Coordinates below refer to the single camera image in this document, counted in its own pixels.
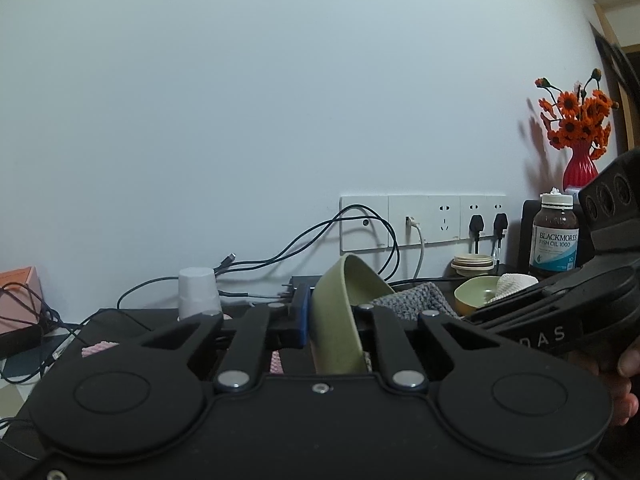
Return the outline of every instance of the white cable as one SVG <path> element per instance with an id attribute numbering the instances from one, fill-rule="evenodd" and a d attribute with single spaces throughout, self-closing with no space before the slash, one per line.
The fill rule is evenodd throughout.
<path id="1" fill-rule="evenodd" d="M 492 250 L 491 257 L 494 259 L 494 264 L 500 259 L 500 249 L 498 249 L 498 242 L 494 241 L 494 248 Z"/>
<path id="2" fill-rule="evenodd" d="M 422 231 L 420 230 L 420 224 L 414 220 L 412 216 L 408 216 L 406 218 L 407 224 L 411 227 L 415 227 L 415 230 L 418 231 L 418 237 L 420 238 L 420 258 L 418 258 L 418 265 L 415 267 L 414 272 L 414 280 L 420 274 L 420 269 L 422 268 L 422 260 L 424 259 L 424 238 L 422 237 Z"/>

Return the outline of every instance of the power outlet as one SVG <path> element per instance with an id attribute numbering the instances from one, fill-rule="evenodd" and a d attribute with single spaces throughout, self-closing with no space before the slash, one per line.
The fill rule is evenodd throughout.
<path id="1" fill-rule="evenodd" d="M 373 209 L 383 219 L 388 221 L 389 208 L 386 196 L 343 196 L 340 197 L 340 209 L 347 206 L 361 204 Z M 342 215 L 372 216 L 369 211 L 360 208 L 348 210 Z M 351 251 L 367 251 L 383 249 L 388 246 L 388 232 L 382 222 L 374 219 L 351 220 L 340 222 L 340 250 L 343 253 Z"/>
<path id="2" fill-rule="evenodd" d="M 460 197 L 428 196 L 426 223 L 421 222 L 420 227 L 430 244 L 460 240 Z"/>
<path id="3" fill-rule="evenodd" d="M 480 236 L 494 234 L 494 220 L 498 213 L 506 211 L 506 195 L 466 195 L 460 197 L 460 239 L 472 238 L 469 222 L 473 215 L 482 215 L 484 230 Z"/>
<path id="4" fill-rule="evenodd" d="M 488 195 L 484 200 L 484 213 L 482 213 L 482 217 L 485 218 L 484 230 L 487 231 L 488 236 L 493 236 L 495 216 L 507 211 L 507 197 L 506 195 Z"/>
<path id="5" fill-rule="evenodd" d="M 480 236 L 487 236 L 491 231 L 491 226 L 487 224 L 486 218 L 486 197 L 483 195 L 465 195 L 460 197 L 460 239 L 466 240 L 472 238 L 469 230 L 469 223 L 473 215 L 482 215 L 484 221 L 484 230 L 480 232 Z"/>
<path id="6" fill-rule="evenodd" d="M 425 195 L 389 195 L 389 223 L 396 232 L 399 246 L 418 245 L 418 231 L 406 225 L 406 218 L 411 216 L 420 224 L 422 235 L 427 225 L 428 203 Z"/>

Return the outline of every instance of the orange flower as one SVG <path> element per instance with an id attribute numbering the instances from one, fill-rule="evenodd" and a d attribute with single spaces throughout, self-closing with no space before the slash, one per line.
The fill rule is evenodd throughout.
<path id="1" fill-rule="evenodd" d="M 549 119 L 545 114 L 543 114 L 542 112 L 540 112 L 540 119 L 542 119 L 542 122 L 545 125 L 545 128 L 548 132 L 551 131 L 551 119 Z"/>
<path id="2" fill-rule="evenodd" d="M 611 134 L 611 123 L 607 124 L 602 131 L 602 143 L 600 145 L 601 148 L 606 147 L 609 144 L 609 136 Z"/>
<path id="3" fill-rule="evenodd" d="M 566 147 L 564 139 L 562 139 L 558 132 L 550 130 L 546 134 L 546 138 L 549 139 L 549 144 L 551 144 L 556 150 L 562 150 Z"/>
<path id="4" fill-rule="evenodd" d="M 558 96 L 558 109 L 564 117 L 575 117 L 580 111 L 578 98 L 571 92 L 562 92 Z"/>
<path id="5" fill-rule="evenodd" d="M 546 99 L 538 99 L 538 103 L 540 104 L 540 108 L 551 115 L 554 119 L 556 118 L 554 106 L 549 101 L 547 101 Z"/>
<path id="6" fill-rule="evenodd" d="M 613 101 L 609 99 L 609 96 L 607 96 L 602 90 L 594 90 L 592 93 L 593 96 L 604 106 L 606 106 L 607 108 L 611 108 Z"/>
<path id="7" fill-rule="evenodd" d="M 602 128 L 596 128 L 593 136 L 593 142 L 596 146 L 602 147 L 604 144 L 604 130 Z"/>
<path id="8" fill-rule="evenodd" d="M 580 121 L 579 130 L 578 138 L 580 140 L 593 140 L 593 137 L 595 136 L 595 128 L 591 125 L 591 121 Z"/>
<path id="9" fill-rule="evenodd" d="M 603 116 L 603 117 L 609 117 L 609 111 L 610 108 L 608 106 L 605 106 L 604 104 L 602 104 L 601 102 L 598 102 L 596 104 L 596 108 L 598 109 L 598 113 Z"/>
<path id="10" fill-rule="evenodd" d="M 571 117 L 567 117 L 560 120 L 559 126 L 560 136 L 564 137 L 566 140 L 577 140 L 580 138 L 580 134 L 582 133 L 582 125 L 580 121 L 577 121 Z"/>
<path id="11" fill-rule="evenodd" d="M 598 160 L 605 153 L 607 153 L 607 149 L 606 148 L 596 148 L 595 150 L 593 150 L 591 152 L 591 155 L 589 155 L 589 158 L 591 160 Z"/>
<path id="12" fill-rule="evenodd" d="M 604 115 L 600 117 L 600 108 L 601 106 L 597 99 L 594 99 L 593 97 L 585 98 L 584 103 L 582 104 L 582 118 L 587 118 L 593 124 L 597 123 L 599 120 L 604 119 Z"/>

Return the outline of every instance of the human hand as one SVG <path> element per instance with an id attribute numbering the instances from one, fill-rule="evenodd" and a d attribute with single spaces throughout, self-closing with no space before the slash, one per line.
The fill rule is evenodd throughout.
<path id="1" fill-rule="evenodd" d="M 577 350 L 569 353 L 569 362 L 598 376 L 607 387 L 613 400 L 612 426 L 624 426 L 638 412 L 638 398 L 631 393 L 630 378 L 640 374 L 640 337 L 618 359 L 617 373 L 602 372 L 596 359 Z"/>

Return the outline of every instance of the black cable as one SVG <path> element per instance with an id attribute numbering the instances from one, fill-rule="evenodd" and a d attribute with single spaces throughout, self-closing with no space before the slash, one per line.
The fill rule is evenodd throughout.
<path id="1" fill-rule="evenodd" d="M 343 214 L 344 212 L 348 211 L 349 209 L 354 209 L 354 208 L 361 208 L 361 209 L 368 210 L 369 212 L 371 212 L 373 214 L 373 216 L 361 215 L 361 216 L 351 216 L 351 217 L 340 218 L 341 214 Z M 394 270 L 391 272 L 391 274 L 385 278 L 385 281 L 389 280 L 396 273 L 396 271 L 398 270 L 398 267 L 400 265 L 400 249 L 398 247 L 398 240 L 396 239 L 396 232 L 394 231 L 393 227 L 391 226 L 391 224 L 388 221 L 386 221 L 385 219 L 380 217 L 380 215 L 378 215 L 375 211 L 373 211 L 369 207 L 364 206 L 362 204 L 354 204 L 354 205 L 347 206 L 346 208 L 343 208 L 332 219 L 326 220 L 324 222 L 320 222 L 320 223 L 314 225 L 313 227 L 310 227 L 309 229 L 307 229 L 303 233 L 299 234 L 296 238 L 294 238 L 294 240 L 287 247 L 285 247 L 283 250 L 281 250 L 273 258 L 269 258 L 268 260 L 249 260 L 249 261 L 246 261 L 246 262 L 233 262 L 232 264 L 230 264 L 229 266 L 225 267 L 224 269 L 218 268 L 217 269 L 217 271 L 218 271 L 217 274 L 226 274 L 228 272 L 239 272 L 241 270 L 255 270 L 255 269 L 260 269 L 262 267 L 269 266 L 269 265 L 274 264 L 274 263 L 278 263 L 278 262 L 284 261 L 287 258 L 295 256 L 296 254 L 299 254 L 302 251 L 304 251 L 307 248 L 309 248 L 313 243 L 315 243 L 318 240 L 318 238 L 320 238 L 322 235 L 324 235 L 324 233 L 331 227 L 332 224 L 334 224 L 336 222 L 342 222 L 342 221 L 345 221 L 345 220 L 359 220 L 359 219 L 375 219 L 375 220 L 378 220 L 379 222 L 381 222 L 385 226 L 385 228 L 389 232 L 389 234 L 391 234 L 391 237 L 392 237 L 393 242 L 394 242 L 393 246 L 392 246 L 392 249 L 391 249 L 391 253 L 389 254 L 389 257 L 386 260 L 386 262 L 383 265 L 383 267 L 378 271 L 379 274 L 382 273 L 386 269 L 386 267 L 388 266 L 388 264 L 391 261 L 394 253 L 397 254 L 398 258 L 396 259 L 396 266 L 394 267 Z M 288 253 L 288 254 L 285 254 L 283 256 L 283 254 L 288 249 L 290 249 L 293 245 L 295 245 L 295 243 L 298 240 L 300 240 L 300 238 L 302 238 L 303 236 L 309 234 L 311 231 L 314 231 L 315 229 L 318 229 L 319 227 L 322 227 L 323 225 L 324 225 L 324 228 L 316 236 L 314 236 L 311 240 L 309 240 L 305 245 L 303 245 L 302 247 L 296 249 L 292 253 Z M 252 264 L 252 263 L 258 263 L 258 265 L 253 266 L 253 267 L 243 267 L 242 269 L 233 268 L 236 265 Z"/>
<path id="2" fill-rule="evenodd" d="M 120 303 L 122 302 L 122 300 L 124 300 L 129 294 L 131 294 L 132 292 L 135 292 L 139 288 L 142 288 L 142 287 L 147 286 L 147 285 L 151 285 L 151 283 L 166 282 L 168 280 L 177 280 L 177 279 L 178 279 L 178 276 L 163 276 L 162 278 L 155 278 L 155 279 L 152 279 L 152 280 L 147 280 L 144 283 L 140 283 L 139 285 L 131 287 L 127 292 L 125 292 L 118 299 L 118 302 L 116 303 L 116 310 L 120 310 Z"/>
<path id="3" fill-rule="evenodd" d="M 9 424 L 13 422 L 22 422 L 24 424 L 28 424 L 33 426 L 33 421 L 28 418 L 18 418 L 16 416 L 6 416 L 5 418 L 0 418 L 0 430 L 4 430 Z"/>
<path id="4" fill-rule="evenodd" d="M 7 287 L 9 286 L 20 286 L 21 288 L 23 288 L 24 290 L 28 291 L 30 296 L 35 296 L 38 301 L 40 301 L 41 307 L 40 307 L 40 312 L 38 312 L 35 308 L 35 305 L 33 303 L 33 298 L 31 298 L 31 305 L 32 307 L 27 306 L 27 304 L 25 304 L 20 298 L 18 298 L 14 293 L 10 292 L 7 290 Z M 73 335 L 74 337 L 78 337 L 76 335 L 75 332 L 73 332 L 71 329 L 69 329 L 66 324 L 62 321 L 62 319 L 60 318 L 60 314 L 56 311 L 53 310 L 46 301 L 44 301 L 43 298 L 41 298 L 29 285 L 25 285 L 24 283 L 19 283 L 19 282 L 9 282 L 9 283 L 5 283 L 2 287 L 0 287 L 0 293 L 1 294 L 6 294 L 8 295 L 10 298 L 12 298 L 16 303 L 18 303 L 21 307 L 23 307 L 23 309 L 27 310 L 28 312 L 30 312 L 31 314 L 33 314 L 37 319 L 42 320 L 42 309 L 44 308 L 46 312 L 51 313 L 52 317 L 54 318 L 53 321 L 55 322 L 55 325 L 60 327 L 60 328 L 64 328 L 67 332 L 69 332 L 69 334 Z M 80 341 L 82 343 L 84 343 L 85 345 L 87 344 L 86 341 L 84 341 L 82 338 L 80 338 Z"/>
<path id="5" fill-rule="evenodd" d="M 8 442 L 6 442 L 4 440 L 4 438 L 0 438 L 0 444 L 3 444 L 4 446 L 7 446 L 9 449 L 11 449 L 12 451 L 21 454 L 23 457 L 28 458 L 29 460 L 39 460 L 38 458 L 34 457 L 33 455 L 30 455 L 29 453 L 25 453 L 23 451 L 20 451 L 17 447 L 15 447 L 13 444 L 9 444 Z"/>
<path id="6" fill-rule="evenodd" d="M 44 359 L 42 356 L 42 345 L 44 343 L 44 329 L 43 327 L 39 324 L 39 323 L 34 323 L 32 321 L 25 321 L 23 319 L 15 319 L 13 317 L 7 317 L 7 316 L 0 316 L 0 319 L 4 320 L 4 321 L 11 321 L 14 323 L 23 323 L 29 326 L 37 326 L 40 329 L 40 345 L 38 346 L 38 351 L 40 353 L 39 355 L 39 359 L 40 359 L 40 365 L 38 366 L 38 369 L 31 374 L 29 377 L 25 378 L 25 379 L 21 379 L 19 381 L 14 381 L 11 378 L 7 377 L 4 374 L 4 370 L 0 370 L 0 379 L 5 380 L 6 382 L 8 382 L 9 384 L 23 384 L 31 379 L 33 379 L 37 374 L 40 374 L 40 376 L 42 377 L 43 373 L 44 373 L 44 368 L 45 368 L 45 364 L 44 364 Z"/>
<path id="7" fill-rule="evenodd" d="M 20 423 L 23 423 L 23 424 L 27 424 L 28 426 L 33 426 L 33 422 L 31 420 L 29 420 L 28 418 L 17 418 L 15 416 L 7 416 L 5 418 L 0 418 L 0 430 L 4 430 L 4 428 L 8 427 L 9 425 L 13 424 L 14 422 L 20 422 Z M 4 444 L 5 446 L 7 446 L 12 451 L 14 451 L 16 453 L 19 453 L 22 456 L 25 456 L 30 460 L 38 460 L 36 457 L 31 456 L 30 454 L 25 453 L 23 451 L 20 451 L 19 449 L 14 447 L 13 444 L 9 444 L 8 442 L 6 442 L 3 438 L 0 438 L 0 442 L 2 444 Z"/>
<path id="8" fill-rule="evenodd" d="M 120 314 L 122 314 L 123 316 L 128 317 L 130 320 L 132 320 L 133 322 L 137 323 L 138 325 L 140 325 L 142 328 L 144 328 L 145 330 L 151 332 L 153 329 L 149 328 L 147 325 L 145 325 L 144 323 L 142 323 L 141 321 L 137 320 L 135 317 L 133 317 L 131 314 L 129 314 L 126 309 L 124 308 L 102 308 L 100 310 L 97 310 L 96 312 L 94 312 L 93 314 L 91 314 L 90 316 L 85 317 L 80 323 L 78 323 L 78 328 L 84 328 L 86 326 L 86 324 L 91 321 L 95 316 L 98 316 L 98 314 L 102 314 L 104 312 L 107 312 L 109 310 L 114 310 L 116 312 L 119 312 Z"/>
<path id="9" fill-rule="evenodd" d="M 341 211 L 339 211 L 331 220 L 325 221 L 325 222 L 320 222 L 319 224 L 316 224 L 313 227 L 310 227 L 309 229 L 304 231 L 302 234 L 300 234 L 296 238 L 294 238 L 293 241 L 289 245 L 287 245 L 283 250 L 281 250 L 278 254 L 276 254 L 275 256 L 272 256 L 271 258 L 268 258 L 267 260 L 246 260 L 244 262 L 233 262 L 233 263 L 228 264 L 226 267 L 233 267 L 233 266 L 238 266 L 238 265 L 251 265 L 251 264 L 266 264 L 268 262 L 273 262 L 277 258 L 280 258 L 290 248 L 292 248 L 293 245 L 295 245 L 295 243 L 298 240 L 300 240 L 300 238 L 302 238 L 303 236 L 309 234 L 311 231 L 314 231 L 315 229 L 318 229 L 322 225 L 326 225 L 326 227 L 324 229 L 322 229 L 322 231 L 320 231 L 320 233 L 318 233 L 318 235 L 316 235 L 309 242 L 309 244 L 312 244 L 316 240 L 318 240 L 318 238 L 321 237 L 327 231 L 327 229 L 329 229 L 331 224 L 333 224 L 338 219 L 338 217 L 340 217 L 340 215 L 342 215 L 343 213 L 345 213 L 346 211 L 351 210 L 351 209 L 364 209 L 365 211 L 368 211 L 368 212 L 372 213 L 372 215 L 374 215 L 376 220 L 381 221 L 385 225 L 386 230 L 389 232 L 389 234 L 391 234 L 391 237 L 394 240 L 394 246 L 392 248 L 392 253 L 389 255 L 389 258 L 387 259 L 385 265 L 382 267 L 382 269 L 380 269 L 380 272 L 382 272 L 386 268 L 386 266 L 388 266 L 389 262 L 391 261 L 391 258 L 393 256 L 394 250 L 397 251 L 398 258 L 400 257 L 400 251 L 399 251 L 399 248 L 398 248 L 398 242 L 396 240 L 396 233 L 395 233 L 394 229 L 391 227 L 391 225 L 388 222 L 386 222 L 378 213 L 373 211 L 373 209 L 371 209 L 371 208 L 369 208 L 369 207 L 367 207 L 365 205 L 362 205 L 362 204 L 349 205 L 349 206 L 343 208 Z M 345 219 L 355 219 L 355 218 L 356 217 L 347 217 Z"/>
<path id="10" fill-rule="evenodd" d="M 14 282 L 5 283 L 0 288 L 2 294 L 8 295 L 10 298 L 12 298 L 16 303 L 18 303 L 25 310 L 27 310 L 28 312 L 31 312 L 33 314 L 33 316 L 38 320 L 38 322 L 37 323 L 25 322 L 24 320 L 11 319 L 11 318 L 8 318 L 8 317 L 5 317 L 5 316 L 2 316 L 2 318 L 4 320 L 12 320 L 13 322 L 21 322 L 23 324 L 30 324 L 31 326 L 37 326 L 40 329 L 40 343 L 38 345 L 38 357 L 39 357 L 40 365 L 38 366 L 38 373 L 40 374 L 40 377 L 42 378 L 42 376 L 44 374 L 44 359 L 42 357 L 42 345 L 44 344 L 44 328 L 42 327 L 42 313 L 36 311 L 36 305 L 35 305 L 35 302 L 33 301 L 33 294 L 31 294 L 31 289 L 29 287 L 27 287 L 27 288 L 29 288 L 29 290 L 30 290 L 29 299 L 31 300 L 31 307 L 29 307 L 22 300 L 20 300 L 14 293 L 9 292 L 8 290 L 6 290 L 5 287 L 11 286 L 13 284 L 14 284 Z M 4 377 L 4 374 L 1 374 L 0 377 L 2 377 L 3 379 L 6 380 L 6 377 Z"/>
<path id="11" fill-rule="evenodd" d="M 280 300 L 292 296 L 292 294 L 273 296 L 269 294 L 252 294 L 250 292 L 227 292 L 226 290 L 218 290 L 218 294 L 224 298 L 257 298 L 258 300 Z"/>
<path id="12" fill-rule="evenodd" d="M 399 285 L 411 285 L 412 283 L 426 283 L 426 282 L 435 282 L 435 283 L 443 283 L 443 282 L 465 282 L 468 280 L 466 276 L 451 276 L 451 277 L 440 277 L 440 278 L 415 278 L 410 280 L 399 280 L 397 282 L 390 282 L 388 285 L 391 287 L 399 286 Z"/>
<path id="13" fill-rule="evenodd" d="M 343 213 L 347 212 L 348 210 L 351 209 L 364 209 L 366 211 L 369 211 L 370 213 L 372 213 L 372 215 L 360 215 L 360 216 L 349 216 L 346 218 L 340 218 L 340 215 L 342 215 Z M 389 262 L 391 261 L 391 259 L 393 258 L 394 254 L 396 254 L 398 257 L 396 258 L 396 266 L 394 267 L 394 270 L 391 272 L 390 275 L 388 275 L 385 278 L 386 280 L 391 279 L 391 277 L 397 272 L 398 267 L 400 266 L 400 248 L 398 246 L 398 239 L 396 238 L 396 232 L 394 231 L 393 227 L 391 226 L 391 224 L 386 221 L 385 219 L 383 219 L 378 213 L 376 213 L 375 211 L 373 211 L 373 209 L 362 205 L 362 204 L 353 204 L 350 206 L 347 206 L 345 208 L 343 208 L 341 211 L 338 212 L 337 215 L 335 215 L 332 219 L 330 220 L 325 220 L 324 222 L 320 222 L 319 224 L 314 225 L 313 227 L 310 227 L 309 229 L 307 229 L 306 231 L 304 231 L 303 233 L 299 234 L 296 238 L 294 238 L 291 243 L 289 243 L 289 245 L 287 245 L 283 250 L 281 250 L 278 254 L 276 254 L 275 256 L 272 256 L 271 258 L 268 258 L 267 260 L 245 260 L 244 262 L 235 262 L 233 261 L 233 258 L 235 258 L 236 256 L 234 254 L 230 254 L 228 257 L 226 257 L 223 262 L 215 268 L 216 271 L 216 275 L 219 276 L 221 274 L 226 274 L 228 272 L 241 272 L 242 270 L 255 270 L 255 269 L 261 269 L 263 267 L 267 267 L 270 266 L 272 264 L 276 264 L 278 262 L 282 262 L 288 258 L 291 258 L 292 256 L 295 256 L 296 254 L 301 253 L 302 251 L 308 249 L 309 247 L 311 247 L 311 245 L 313 243 L 315 243 L 318 238 L 320 238 L 330 227 L 332 224 L 336 223 L 336 222 L 343 222 L 345 220 L 363 220 L 363 219 L 373 219 L 373 220 L 378 220 L 380 222 L 382 222 L 382 224 L 385 226 L 386 230 L 389 232 L 389 234 L 391 235 L 392 239 L 393 239 L 393 246 L 391 248 L 391 253 L 389 254 L 388 258 L 386 259 L 385 264 L 382 266 L 382 268 L 378 271 L 378 273 L 382 273 L 386 267 L 388 266 Z M 324 228 L 316 235 L 314 236 L 311 240 L 309 240 L 305 245 L 303 245 L 302 247 L 296 249 L 295 251 L 293 251 L 292 253 L 289 254 L 285 254 L 290 248 L 293 247 L 293 245 L 295 245 L 295 243 L 300 240 L 300 238 L 308 235 L 311 231 L 314 231 L 320 227 L 324 226 Z M 235 266 L 238 265 L 251 265 L 251 264 L 257 264 L 254 265 L 253 267 L 243 267 L 241 269 L 236 269 L 234 268 Z M 152 283 L 157 283 L 157 282 L 165 282 L 167 280 L 177 280 L 178 276 L 163 276 L 162 278 L 155 278 L 152 280 L 147 280 L 146 282 L 140 283 L 139 285 L 136 285 L 132 288 L 130 288 L 127 292 L 125 292 L 122 296 L 120 296 L 120 298 L 118 298 L 118 301 L 116 302 L 116 309 L 117 310 L 121 310 L 120 308 L 120 304 L 122 303 L 122 300 L 124 300 L 124 298 L 126 298 L 129 294 L 131 294 L 132 292 L 135 292 L 136 290 L 138 290 L 139 288 L 142 288 L 144 286 L 150 285 Z M 219 291 L 221 296 L 226 296 L 229 298 L 249 298 L 251 297 L 251 294 L 248 292 L 225 292 L 224 290 L 220 290 Z"/>

